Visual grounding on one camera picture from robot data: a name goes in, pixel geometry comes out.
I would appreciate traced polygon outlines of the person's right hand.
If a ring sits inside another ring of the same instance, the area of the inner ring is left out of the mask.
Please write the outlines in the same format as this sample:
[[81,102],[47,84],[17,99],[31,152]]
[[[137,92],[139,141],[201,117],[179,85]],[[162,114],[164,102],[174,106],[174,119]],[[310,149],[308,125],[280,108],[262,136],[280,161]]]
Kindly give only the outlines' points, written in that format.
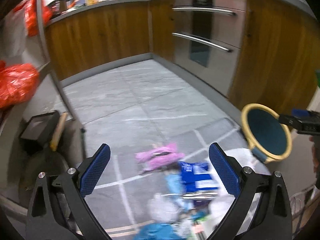
[[319,189],[319,153],[320,153],[319,136],[311,136],[309,140],[313,143],[313,146],[312,146],[313,172],[316,175],[315,186],[317,189]]

